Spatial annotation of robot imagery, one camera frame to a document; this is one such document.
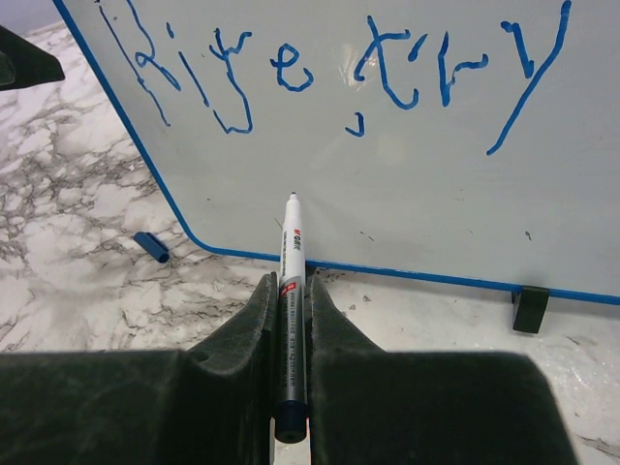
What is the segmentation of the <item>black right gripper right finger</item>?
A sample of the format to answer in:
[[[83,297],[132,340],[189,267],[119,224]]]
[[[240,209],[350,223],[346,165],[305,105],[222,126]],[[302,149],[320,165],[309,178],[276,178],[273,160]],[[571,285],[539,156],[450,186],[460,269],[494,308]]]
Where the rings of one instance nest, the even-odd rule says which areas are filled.
[[[575,464],[542,371],[507,352],[387,352],[308,281],[315,464]]]

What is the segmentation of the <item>blue white marker pen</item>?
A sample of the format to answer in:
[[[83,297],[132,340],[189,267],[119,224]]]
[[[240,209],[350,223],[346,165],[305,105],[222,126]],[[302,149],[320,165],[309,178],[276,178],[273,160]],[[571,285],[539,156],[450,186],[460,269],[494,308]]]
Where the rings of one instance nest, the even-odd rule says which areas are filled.
[[[275,389],[275,438],[297,444],[307,434],[307,383],[304,296],[306,267],[301,203],[291,193],[282,226],[279,278],[278,378]]]

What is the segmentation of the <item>blue framed whiteboard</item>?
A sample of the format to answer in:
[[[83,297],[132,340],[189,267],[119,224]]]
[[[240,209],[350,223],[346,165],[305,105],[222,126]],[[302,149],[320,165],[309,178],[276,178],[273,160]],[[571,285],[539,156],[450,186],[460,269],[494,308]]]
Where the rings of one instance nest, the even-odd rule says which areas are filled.
[[[60,1],[183,230],[619,300],[615,1]]]

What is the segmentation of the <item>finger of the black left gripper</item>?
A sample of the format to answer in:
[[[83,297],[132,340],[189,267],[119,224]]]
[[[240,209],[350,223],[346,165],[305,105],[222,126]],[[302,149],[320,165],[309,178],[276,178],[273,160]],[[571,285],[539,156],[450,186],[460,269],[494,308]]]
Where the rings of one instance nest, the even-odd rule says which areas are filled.
[[[28,88],[65,79],[56,57],[3,26],[0,31],[2,90]]]

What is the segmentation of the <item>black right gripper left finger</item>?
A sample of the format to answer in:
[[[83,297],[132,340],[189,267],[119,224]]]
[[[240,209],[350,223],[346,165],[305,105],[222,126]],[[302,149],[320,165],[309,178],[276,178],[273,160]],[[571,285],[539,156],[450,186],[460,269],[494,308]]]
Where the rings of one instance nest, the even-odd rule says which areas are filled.
[[[269,464],[277,279],[190,350],[1,358],[5,464]]]

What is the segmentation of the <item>blue marker cap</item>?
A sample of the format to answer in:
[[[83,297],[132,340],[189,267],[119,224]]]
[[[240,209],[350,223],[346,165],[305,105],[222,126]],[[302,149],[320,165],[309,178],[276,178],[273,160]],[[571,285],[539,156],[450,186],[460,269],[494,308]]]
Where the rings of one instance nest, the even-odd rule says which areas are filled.
[[[170,259],[169,248],[152,232],[136,232],[133,240],[158,263],[165,264]]]

